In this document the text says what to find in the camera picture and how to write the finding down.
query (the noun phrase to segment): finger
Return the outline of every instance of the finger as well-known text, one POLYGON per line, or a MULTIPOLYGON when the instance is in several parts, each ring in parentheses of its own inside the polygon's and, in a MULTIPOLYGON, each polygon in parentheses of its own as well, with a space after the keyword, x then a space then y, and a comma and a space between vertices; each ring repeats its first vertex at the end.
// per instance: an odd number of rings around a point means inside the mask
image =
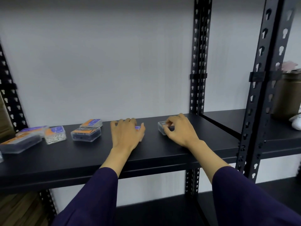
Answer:
POLYGON ((167 125, 164 125, 164 132, 165 132, 165 134, 170 138, 170 139, 172 139, 172 131, 168 128, 168 126, 167 125))
POLYGON ((135 126, 137 126, 137 121, 136 121, 135 118, 132 118, 132 119, 130 120, 130 122, 133 123, 135 126))
POLYGON ((171 124, 172 124, 172 123, 175 123, 178 119, 179 119, 178 116, 171 116, 171 117, 167 118, 167 120, 166 120, 165 123, 166 123, 168 126, 171 126, 171 124))
POLYGON ((111 121, 111 130, 113 130, 114 128, 116 128, 116 124, 118 122, 117 121, 111 121))
POLYGON ((120 119, 119 121, 118 121, 118 125, 120 125, 120 124, 122 124, 123 123, 123 119, 120 119))
POLYGON ((179 114, 179 117, 180 117, 180 118, 185 118, 185 116, 184 116, 183 113, 180 113, 180 114, 179 114))
POLYGON ((140 130, 138 131, 139 140, 141 140, 144 137, 145 133, 145 126, 144 123, 141 124, 140 130))

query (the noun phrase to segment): purple sleeve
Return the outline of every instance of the purple sleeve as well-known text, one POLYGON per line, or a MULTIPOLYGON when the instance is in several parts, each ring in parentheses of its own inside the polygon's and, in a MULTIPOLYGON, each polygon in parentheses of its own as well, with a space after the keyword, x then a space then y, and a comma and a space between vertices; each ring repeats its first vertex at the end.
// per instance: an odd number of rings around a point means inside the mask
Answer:
POLYGON ((98 169, 67 207, 56 216, 53 226, 113 225, 118 177, 111 168, 98 169))
POLYGON ((213 176, 213 199, 219 226, 301 225, 301 216, 273 199, 235 168, 213 176))

